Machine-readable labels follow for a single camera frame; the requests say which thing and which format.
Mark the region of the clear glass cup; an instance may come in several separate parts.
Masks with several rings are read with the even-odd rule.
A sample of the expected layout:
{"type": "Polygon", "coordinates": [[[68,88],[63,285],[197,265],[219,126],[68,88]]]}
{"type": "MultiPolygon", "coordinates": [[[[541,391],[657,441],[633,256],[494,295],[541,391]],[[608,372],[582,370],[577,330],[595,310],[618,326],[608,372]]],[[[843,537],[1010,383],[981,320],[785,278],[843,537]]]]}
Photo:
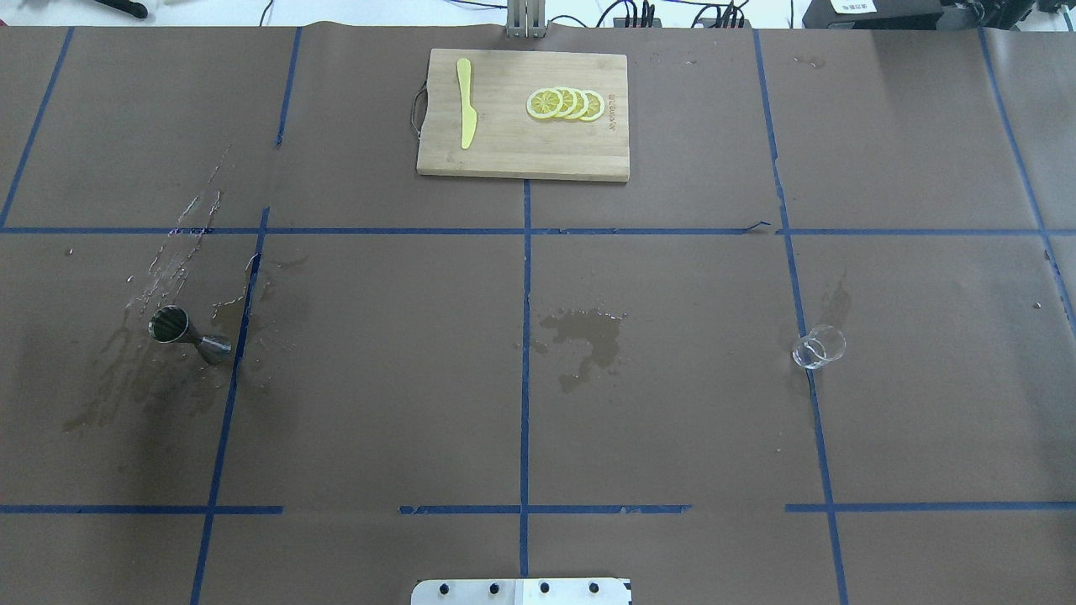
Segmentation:
{"type": "Polygon", "coordinates": [[[791,357],[803,369],[819,369],[843,358],[848,341],[838,327],[819,324],[793,344],[791,357]]]}

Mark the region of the steel jigger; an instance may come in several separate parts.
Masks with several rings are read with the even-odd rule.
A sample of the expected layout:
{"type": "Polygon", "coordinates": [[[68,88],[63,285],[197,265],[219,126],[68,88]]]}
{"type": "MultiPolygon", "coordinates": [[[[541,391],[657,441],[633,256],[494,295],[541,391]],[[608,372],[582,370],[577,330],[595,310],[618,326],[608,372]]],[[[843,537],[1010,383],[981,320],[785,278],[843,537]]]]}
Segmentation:
{"type": "Polygon", "coordinates": [[[192,344],[199,357],[211,366],[224,363],[232,353],[230,341],[200,333],[186,311],[174,305],[159,308],[151,314],[147,333],[159,344],[192,344]]]}

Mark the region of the bamboo cutting board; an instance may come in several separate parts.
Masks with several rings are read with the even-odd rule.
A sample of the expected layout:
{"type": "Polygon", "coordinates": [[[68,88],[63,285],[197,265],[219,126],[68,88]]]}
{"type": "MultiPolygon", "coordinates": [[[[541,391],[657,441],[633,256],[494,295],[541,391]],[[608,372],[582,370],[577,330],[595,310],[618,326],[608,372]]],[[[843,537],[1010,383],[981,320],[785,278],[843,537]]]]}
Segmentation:
{"type": "Polygon", "coordinates": [[[525,177],[615,182],[631,179],[629,69],[623,55],[569,51],[431,50],[427,108],[419,130],[420,175],[525,177]],[[457,58],[472,62],[477,132],[461,149],[457,58]],[[599,92],[594,122],[534,119],[526,101],[539,88],[599,92]]]}

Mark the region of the yellow plastic knife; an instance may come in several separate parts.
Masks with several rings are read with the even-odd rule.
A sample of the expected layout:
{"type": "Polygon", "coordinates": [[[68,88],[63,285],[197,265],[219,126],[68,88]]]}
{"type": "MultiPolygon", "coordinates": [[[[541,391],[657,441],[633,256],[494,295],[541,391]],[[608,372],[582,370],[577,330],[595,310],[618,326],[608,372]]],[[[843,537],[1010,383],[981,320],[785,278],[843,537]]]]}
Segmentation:
{"type": "Polygon", "coordinates": [[[472,62],[467,57],[457,58],[455,72],[461,88],[461,149],[472,146],[477,132],[477,110],[472,104],[472,62]]]}

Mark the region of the lemon slice one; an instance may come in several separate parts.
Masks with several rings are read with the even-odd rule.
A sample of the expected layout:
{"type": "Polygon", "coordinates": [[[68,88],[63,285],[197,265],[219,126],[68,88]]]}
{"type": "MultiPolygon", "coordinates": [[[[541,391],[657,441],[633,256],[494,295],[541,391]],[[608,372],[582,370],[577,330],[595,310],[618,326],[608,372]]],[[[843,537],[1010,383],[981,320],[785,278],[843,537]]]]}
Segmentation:
{"type": "Polygon", "coordinates": [[[539,88],[532,92],[526,101],[526,112],[534,119],[556,118],[562,110],[564,98],[557,88],[539,88]]]}

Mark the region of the lemon slice three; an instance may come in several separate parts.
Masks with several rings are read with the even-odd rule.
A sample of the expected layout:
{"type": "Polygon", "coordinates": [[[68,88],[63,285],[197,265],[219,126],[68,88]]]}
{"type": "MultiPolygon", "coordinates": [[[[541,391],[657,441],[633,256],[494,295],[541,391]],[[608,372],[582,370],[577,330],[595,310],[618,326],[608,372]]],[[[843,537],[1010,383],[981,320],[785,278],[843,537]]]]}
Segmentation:
{"type": "Polygon", "coordinates": [[[567,119],[582,119],[585,115],[587,115],[589,110],[587,92],[579,92],[579,89],[576,89],[576,92],[574,92],[574,96],[577,101],[576,107],[572,113],[567,115],[567,119]]]}

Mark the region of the lemon slice four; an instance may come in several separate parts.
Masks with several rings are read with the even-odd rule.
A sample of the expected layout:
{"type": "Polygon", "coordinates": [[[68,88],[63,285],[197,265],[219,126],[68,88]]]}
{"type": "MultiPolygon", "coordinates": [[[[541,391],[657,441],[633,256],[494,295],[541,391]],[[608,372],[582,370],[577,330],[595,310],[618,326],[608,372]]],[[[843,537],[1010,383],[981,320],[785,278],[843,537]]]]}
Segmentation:
{"type": "Polygon", "coordinates": [[[580,116],[581,122],[594,122],[594,119],[601,118],[604,112],[606,112],[606,100],[600,95],[599,92],[582,92],[585,101],[587,101],[587,107],[585,111],[580,116]]]}

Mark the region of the lemon slice two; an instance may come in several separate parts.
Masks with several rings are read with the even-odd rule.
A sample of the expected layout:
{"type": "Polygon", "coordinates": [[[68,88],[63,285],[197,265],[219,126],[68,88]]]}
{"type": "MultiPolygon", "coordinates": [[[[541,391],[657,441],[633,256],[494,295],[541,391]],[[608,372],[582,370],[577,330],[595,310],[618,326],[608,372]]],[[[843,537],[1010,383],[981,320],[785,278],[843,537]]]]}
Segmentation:
{"type": "Polygon", "coordinates": [[[556,92],[560,93],[561,103],[555,113],[555,118],[572,119],[572,116],[582,107],[584,97],[581,97],[580,92],[577,92],[576,88],[567,86],[557,86],[556,92]]]}

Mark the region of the black computer box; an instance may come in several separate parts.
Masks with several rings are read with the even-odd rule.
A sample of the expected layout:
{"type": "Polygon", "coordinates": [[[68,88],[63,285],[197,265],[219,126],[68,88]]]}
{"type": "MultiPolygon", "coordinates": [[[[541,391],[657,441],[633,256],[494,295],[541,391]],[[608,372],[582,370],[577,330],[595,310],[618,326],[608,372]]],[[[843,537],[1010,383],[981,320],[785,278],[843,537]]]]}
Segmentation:
{"type": "Polygon", "coordinates": [[[811,1],[806,29],[961,30],[993,15],[989,1],[811,1]]]}

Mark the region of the black purple tool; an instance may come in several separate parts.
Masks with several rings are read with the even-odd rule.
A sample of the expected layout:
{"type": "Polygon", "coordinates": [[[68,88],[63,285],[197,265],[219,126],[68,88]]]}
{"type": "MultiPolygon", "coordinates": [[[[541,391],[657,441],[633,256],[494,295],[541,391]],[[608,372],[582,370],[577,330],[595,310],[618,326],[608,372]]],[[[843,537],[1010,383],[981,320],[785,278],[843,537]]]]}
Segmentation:
{"type": "Polygon", "coordinates": [[[93,0],[94,3],[103,5],[104,8],[111,8],[111,10],[121,11],[134,19],[145,20],[148,17],[148,8],[143,3],[138,3],[138,1],[130,0],[93,0]]]}

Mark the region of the aluminium frame post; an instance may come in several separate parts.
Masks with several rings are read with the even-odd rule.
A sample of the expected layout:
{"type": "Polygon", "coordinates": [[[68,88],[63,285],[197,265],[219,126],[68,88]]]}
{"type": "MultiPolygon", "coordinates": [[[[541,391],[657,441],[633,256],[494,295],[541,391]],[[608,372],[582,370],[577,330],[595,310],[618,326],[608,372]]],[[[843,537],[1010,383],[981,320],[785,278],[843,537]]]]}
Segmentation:
{"type": "Polygon", "coordinates": [[[506,34],[514,39],[546,38],[546,0],[507,0],[506,34]]]}

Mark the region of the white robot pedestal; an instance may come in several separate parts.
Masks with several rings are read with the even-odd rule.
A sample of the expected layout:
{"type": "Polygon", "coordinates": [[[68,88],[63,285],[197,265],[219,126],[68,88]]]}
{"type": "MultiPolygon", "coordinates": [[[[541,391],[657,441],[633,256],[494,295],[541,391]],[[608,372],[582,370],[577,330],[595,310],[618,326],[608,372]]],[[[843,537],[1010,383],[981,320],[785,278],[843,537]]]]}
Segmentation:
{"type": "Polygon", "coordinates": [[[629,579],[552,577],[430,579],[412,589],[411,604],[631,604],[629,579]]]}

